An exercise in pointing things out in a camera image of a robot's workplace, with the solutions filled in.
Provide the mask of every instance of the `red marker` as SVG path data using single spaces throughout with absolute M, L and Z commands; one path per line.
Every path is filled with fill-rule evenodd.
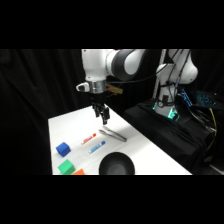
M 93 134 L 92 136 L 89 136 L 88 138 L 86 138 L 85 140 L 83 140 L 83 142 L 81 144 L 84 145 L 86 142 L 90 141 L 94 137 L 96 137 L 96 134 Z

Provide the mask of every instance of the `black background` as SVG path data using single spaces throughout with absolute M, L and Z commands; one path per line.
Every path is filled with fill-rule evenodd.
M 154 74 L 160 53 L 161 49 L 150 49 L 135 80 Z M 198 89 L 224 95 L 224 50 L 192 49 L 192 59 L 199 69 Z M 84 81 L 80 49 L 0 49 L 4 173 L 52 173 L 48 119 L 90 105 L 88 94 L 76 91 L 76 85 Z M 154 84 L 155 78 L 124 84 L 124 94 L 109 97 L 107 104 L 123 115 L 126 109 L 150 99 Z

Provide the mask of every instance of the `blue marker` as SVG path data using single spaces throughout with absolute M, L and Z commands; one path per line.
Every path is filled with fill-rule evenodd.
M 99 145 L 97 145 L 96 147 L 94 147 L 93 149 L 91 149 L 90 151 L 89 151 L 89 154 L 92 154 L 92 153 L 94 153 L 97 149 L 99 149 L 101 146 L 103 146 L 103 145 L 105 145 L 106 144 L 106 142 L 101 142 Z

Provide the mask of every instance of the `green block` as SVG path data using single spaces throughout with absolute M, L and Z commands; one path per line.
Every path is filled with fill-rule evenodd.
M 63 175 L 72 175 L 75 172 L 75 167 L 69 160 L 66 160 L 64 163 L 62 163 L 58 169 Z

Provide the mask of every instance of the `green light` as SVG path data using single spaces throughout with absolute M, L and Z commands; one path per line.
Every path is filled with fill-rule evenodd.
M 176 119 L 176 121 L 178 121 L 178 120 L 179 120 L 179 118 L 180 118 L 180 116 L 178 115 L 178 118 Z
M 170 109 L 170 113 L 168 115 L 169 119 L 173 119 L 176 116 L 176 113 L 174 112 L 174 108 Z
M 155 110 L 155 109 L 156 109 L 156 105 L 157 105 L 157 103 L 155 103 L 154 107 L 152 108 L 153 110 Z

